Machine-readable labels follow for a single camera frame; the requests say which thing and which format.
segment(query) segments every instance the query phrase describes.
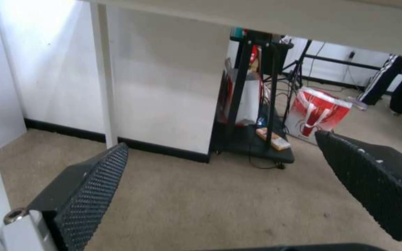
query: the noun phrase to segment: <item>cart wheel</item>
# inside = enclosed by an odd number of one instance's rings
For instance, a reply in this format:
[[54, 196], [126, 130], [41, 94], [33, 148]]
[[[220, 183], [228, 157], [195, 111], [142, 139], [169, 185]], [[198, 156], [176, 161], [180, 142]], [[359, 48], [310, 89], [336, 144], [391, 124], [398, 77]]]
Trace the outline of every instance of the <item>cart wheel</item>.
[[276, 168], [280, 170], [285, 170], [286, 166], [282, 162], [276, 162]]

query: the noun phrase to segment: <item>shopping bag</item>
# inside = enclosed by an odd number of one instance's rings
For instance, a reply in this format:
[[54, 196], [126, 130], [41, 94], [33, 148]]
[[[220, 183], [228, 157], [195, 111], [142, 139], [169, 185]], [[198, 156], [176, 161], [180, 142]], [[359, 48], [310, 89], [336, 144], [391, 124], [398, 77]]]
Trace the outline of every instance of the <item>shopping bag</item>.
[[286, 119], [288, 134], [317, 145], [314, 132], [330, 131], [350, 111], [351, 103], [326, 92], [302, 87]]

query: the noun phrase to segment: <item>power outlet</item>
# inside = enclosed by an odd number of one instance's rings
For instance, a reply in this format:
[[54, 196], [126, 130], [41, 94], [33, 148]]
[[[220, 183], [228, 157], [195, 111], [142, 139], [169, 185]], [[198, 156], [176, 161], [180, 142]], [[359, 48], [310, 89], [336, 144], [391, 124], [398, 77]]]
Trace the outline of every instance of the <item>power outlet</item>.
[[355, 51], [350, 52], [350, 54], [348, 55], [348, 59], [352, 60], [355, 57], [355, 54], [356, 54]]

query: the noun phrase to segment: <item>black pants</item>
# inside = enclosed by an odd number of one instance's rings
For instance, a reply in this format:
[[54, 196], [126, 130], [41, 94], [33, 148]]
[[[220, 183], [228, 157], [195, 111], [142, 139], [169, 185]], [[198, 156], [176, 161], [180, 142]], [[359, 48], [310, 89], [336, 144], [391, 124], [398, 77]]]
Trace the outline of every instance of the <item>black pants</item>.
[[[370, 78], [365, 92], [360, 94], [358, 99], [367, 105], [375, 105], [401, 71], [402, 56], [389, 56], [381, 70]], [[390, 109], [396, 113], [402, 113], [402, 81], [392, 94]]]

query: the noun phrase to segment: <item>beige carpet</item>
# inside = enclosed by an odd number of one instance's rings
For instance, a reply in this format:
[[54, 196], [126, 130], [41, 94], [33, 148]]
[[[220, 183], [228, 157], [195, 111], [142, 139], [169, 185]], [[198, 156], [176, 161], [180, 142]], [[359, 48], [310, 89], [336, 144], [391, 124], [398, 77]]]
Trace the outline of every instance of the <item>beige carpet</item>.
[[[336, 132], [402, 152], [402, 116], [392, 116], [386, 104], [388, 98], [366, 112], [351, 110]], [[296, 160], [286, 170], [258, 170], [247, 157], [228, 153], [203, 164], [131, 150], [119, 189], [86, 250], [356, 242], [402, 251], [402, 243], [340, 184], [316, 146], [290, 142]], [[102, 143], [29, 130], [0, 150], [11, 206], [26, 206], [64, 167], [104, 149]]]

